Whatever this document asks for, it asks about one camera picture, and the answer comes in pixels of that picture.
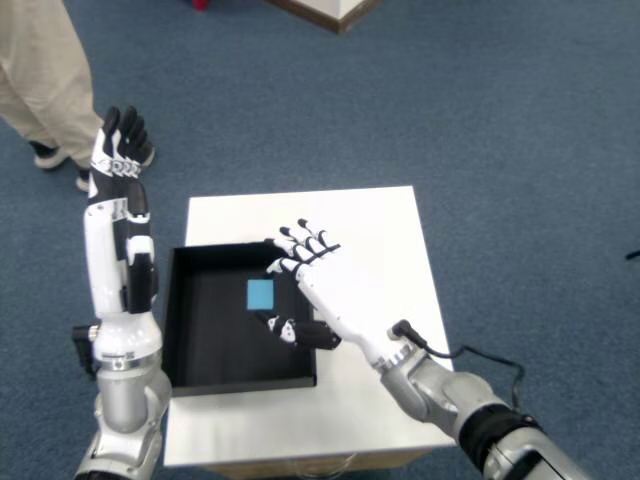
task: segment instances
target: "person's leg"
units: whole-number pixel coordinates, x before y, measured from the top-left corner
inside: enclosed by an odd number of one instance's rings
[[[2,68],[0,68],[0,117],[31,144],[36,152],[34,161],[39,168],[50,170],[66,160],[67,154],[58,148],[51,134],[16,94]]]
[[[59,146],[89,168],[102,120],[93,110],[87,58],[61,0],[0,1],[0,66],[48,133],[39,133],[39,143]]]

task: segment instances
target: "wooden baseboard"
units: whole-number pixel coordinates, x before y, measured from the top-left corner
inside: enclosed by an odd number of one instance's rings
[[[302,17],[316,25],[340,34],[349,30],[358,22],[358,20],[373,10],[382,0],[365,0],[340,19],[330,17],[329,15],[303,5],[302,3],[296,2],[295,0],[266,1],[288,11],[289,13],[293,13],[294,15]]]

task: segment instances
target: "black box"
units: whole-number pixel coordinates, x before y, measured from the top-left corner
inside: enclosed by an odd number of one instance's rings
[[[315,351],[284,343],[246,308],[247,281],[267,278],[281,256],[267,243],[173,250],[162,368],[174,396],[315,386]],[[274,303],[280,315],[312,321],[289,275],[275,276]]]

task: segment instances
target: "robotic finger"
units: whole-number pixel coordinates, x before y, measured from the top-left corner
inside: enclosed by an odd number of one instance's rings
[[[304,244],[282,238],[276,238],[271,241],[276,247],[284,250],[289,257],[301,263],[312,263],[318,258],[318,256]]]
[[[273,311],[257,311],[255,317],[276,337],[291,345],[333,350],[342,341],[325,322],[296,322]]]
[[[313,236],[313,238],[318,240],[318,242],[320,242],[322,245],[324,245],[325,248],[328,248],[328,249],[333,251],[333,250],[335,250],[335,249],[340,247],[339,243],[333,242],[330,239],[329,234],[327,233],[326,230],[321,230],[321,229],[316,228],[308,220],[306,220],[304,218],[300,218],[300,219],[298,219],[298,225],[300,225],[302,228],[307,230]]]
[[[298,279],[308,268],[309,266],[303,262],[291,258],[279,258],[267,267],[267,274],[291,273]]]
[[[295,240],[295,242],[299,245],[304,245],[304,242],[309,238],[310,232],[301,227],[280,227],[280,233],[282,233],[286,237],[290,237]]]
[[[128,159],[142,165],[147,151],[144,149],[147,141],[147,131],[144,128],[144,118],[138,114],[135,108],[128,107],[120,122],[119,130],[122,132],[123,142],[118,144],[120,158]]]

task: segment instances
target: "black cable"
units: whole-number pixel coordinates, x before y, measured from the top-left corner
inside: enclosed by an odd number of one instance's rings
[[[425,350],[429,355],[433,355],[438,358],[446,358],[453,359],[462,355],[464,352],[470,352],[479,357],[486,358],[487,360],[491,360],[492,362],[500,363],[502,365],[507,365],[508,367],[515,368],[517,370],[516,376],[513,379],[513,383],[511,384],[511,402],[513,403],[513,409],[516,412],[520,412],[520,385],[522,380],[524,379],[525,369],[522,365],[513,360],[509,360],[504,357],[500,357],[498,355],[494,355],[491,353],[483,352],[482,350],[472,347],[470,345],[462,345],[457,350],[451,353],[441,353],[434,349],[432,349],[427,341],[420,336],[418,332],[416,332],[411,324],[407,320],[400,320],[392,327],[392,332],[397,337],[406,337],[411,342],[416,344],[418,347]]]

